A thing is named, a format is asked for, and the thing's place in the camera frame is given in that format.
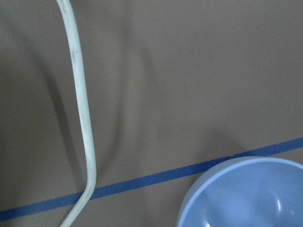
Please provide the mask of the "blue bowl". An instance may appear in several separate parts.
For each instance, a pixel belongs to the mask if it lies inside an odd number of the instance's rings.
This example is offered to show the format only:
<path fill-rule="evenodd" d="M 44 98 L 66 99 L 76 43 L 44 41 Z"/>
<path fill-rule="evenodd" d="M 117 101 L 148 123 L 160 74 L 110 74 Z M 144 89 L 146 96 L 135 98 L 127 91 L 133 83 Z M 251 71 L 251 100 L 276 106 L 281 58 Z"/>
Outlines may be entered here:
<path fill-rule="evenodd" d="M 274 157 L 240 157 L 204 172 L 180 207 L 178 227 L 300 227 L 303 166 Z"/>

